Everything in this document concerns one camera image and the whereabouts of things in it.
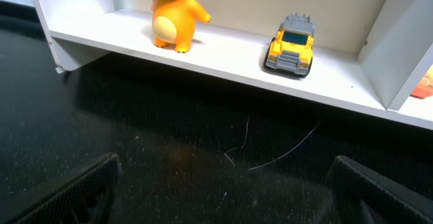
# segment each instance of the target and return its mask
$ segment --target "charmander figurine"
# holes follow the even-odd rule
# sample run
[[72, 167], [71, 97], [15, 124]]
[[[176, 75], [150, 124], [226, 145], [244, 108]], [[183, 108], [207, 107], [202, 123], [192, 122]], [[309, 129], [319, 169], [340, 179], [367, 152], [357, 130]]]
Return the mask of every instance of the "charmander figurine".
[[196, 20], [205, 24], [210, 22], [210, 15], [196, 0], [153, 0], [152, 11], [155, 45], [176, 44], [175, 51], [179, 53], [191, 49]]

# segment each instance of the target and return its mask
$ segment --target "black floor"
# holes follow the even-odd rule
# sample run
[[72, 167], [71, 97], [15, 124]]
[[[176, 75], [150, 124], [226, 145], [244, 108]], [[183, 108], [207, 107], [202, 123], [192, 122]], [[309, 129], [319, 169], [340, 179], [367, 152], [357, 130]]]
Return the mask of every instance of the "black floor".
[[0, 207], [115, 152], [110, 223], [339, 223], [326, 179], [335, 156], [433, 199], [432, 139], [115, 53], [57, 74], [39, 24], [0, 16]]

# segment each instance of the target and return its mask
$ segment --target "toy car roof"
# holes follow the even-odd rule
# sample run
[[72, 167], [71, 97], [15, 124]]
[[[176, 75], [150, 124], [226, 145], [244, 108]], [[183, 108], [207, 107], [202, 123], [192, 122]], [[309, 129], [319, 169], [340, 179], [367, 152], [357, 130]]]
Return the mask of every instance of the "toy car roof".
[[314, 37], [316, 25], [311, 22], [310, 16], [306, 17], [305, 14], [300, 16], [298, 14], [290, 14], [288, 17], [281, 21], [280, 30], [289, 32], [298, 32], [302, 34], [311, 35]]

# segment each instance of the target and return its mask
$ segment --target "toy figure's leg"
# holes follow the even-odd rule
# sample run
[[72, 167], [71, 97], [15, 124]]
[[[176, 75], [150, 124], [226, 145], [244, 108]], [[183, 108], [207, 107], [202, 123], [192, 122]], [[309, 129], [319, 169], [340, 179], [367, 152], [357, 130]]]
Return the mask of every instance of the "toy figure's leg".
[[191, 49], [191, 40], [181, 41], [176, 44], [175, 51], [179, 53], [187, 53]]
[[155, 36], [155, 45], [157, 47], [168, 47], [168, 45], [170, 45], [170, 43], [165, 42], [165, 41], [159, 39], [157, 36]]

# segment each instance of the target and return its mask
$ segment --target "yellow belly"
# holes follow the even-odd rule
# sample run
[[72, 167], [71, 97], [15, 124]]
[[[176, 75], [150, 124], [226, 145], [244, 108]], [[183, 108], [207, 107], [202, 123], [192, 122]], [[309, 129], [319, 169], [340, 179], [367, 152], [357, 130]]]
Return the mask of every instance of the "yellow belly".
[[165, 42], [173, 42], [177, 37], [176, 26], [166, 17], [157, 17], [152, 27], [154, 34]]

